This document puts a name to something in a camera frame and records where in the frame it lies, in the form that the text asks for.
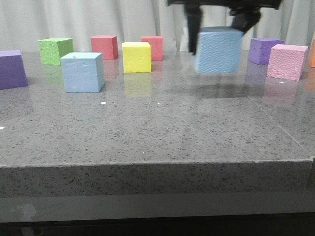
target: green cube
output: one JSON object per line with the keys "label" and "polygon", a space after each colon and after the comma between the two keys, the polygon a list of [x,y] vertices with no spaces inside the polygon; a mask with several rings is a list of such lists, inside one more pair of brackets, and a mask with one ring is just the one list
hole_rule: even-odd
{"label": "green cube", "polygon": [[73,52],[72,38],[48,38],[38,41],[41,63],[61,65],[60,58]]}

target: white curtain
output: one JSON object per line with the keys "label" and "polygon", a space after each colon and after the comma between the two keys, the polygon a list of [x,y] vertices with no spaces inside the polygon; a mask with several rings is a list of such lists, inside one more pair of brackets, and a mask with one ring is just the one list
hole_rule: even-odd
{"label": "white curtain", "polygon": [[[202,26],[229,26],[220,6],[202,6]],[[309,46],[315,37],[315,0],[283,0],[279,10],[262,9],[259,24],[243,37],[275,37]],[[90,51],[90,37],[117,35],[121,42],[163,35],[165,51],[187,50],[188,30],[181,5],[166,0],[0,0],[0,51],[38,51],[40,39],[73,38],[75,51]]]}

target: robotic arm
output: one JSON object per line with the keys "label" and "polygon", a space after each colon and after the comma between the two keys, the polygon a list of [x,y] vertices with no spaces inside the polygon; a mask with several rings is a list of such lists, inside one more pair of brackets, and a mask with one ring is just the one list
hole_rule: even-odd
{"label": "robotic arm", "polygon": [[282,0],[167,0],[167,5],[184,4],[189,29],[189,51],[196,54],[198,33],[202,20],[201,5],[227,6],[234,16],[231,27],[246,33],[261,17],[260,8],[279,8]]}

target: light blue cube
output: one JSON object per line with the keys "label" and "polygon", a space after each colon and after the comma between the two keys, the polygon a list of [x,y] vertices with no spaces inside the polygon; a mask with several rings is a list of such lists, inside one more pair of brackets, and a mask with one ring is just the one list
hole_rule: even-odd
{"label": "light blue cube", "polygon": [[99,92],[105,84],[102,53],[69,53],[61,65],[66,92]]}
{"label": "light blue cube", "polygon": [[238,69],[243,32],[231,27],[200,29],[194,67],[199,73],[230,73]]}

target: gray speckled countertop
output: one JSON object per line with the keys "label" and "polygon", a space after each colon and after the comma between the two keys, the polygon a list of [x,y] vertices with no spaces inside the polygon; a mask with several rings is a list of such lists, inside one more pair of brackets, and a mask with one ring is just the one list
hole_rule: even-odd
{"label": "gray speckled countertop", "polygon": [[312,187],[315,68],[301,81],[197,74],[187,53],[65,93],[61,67],[23,53],[29,86],[0,90],[0,197],[290,191]]}

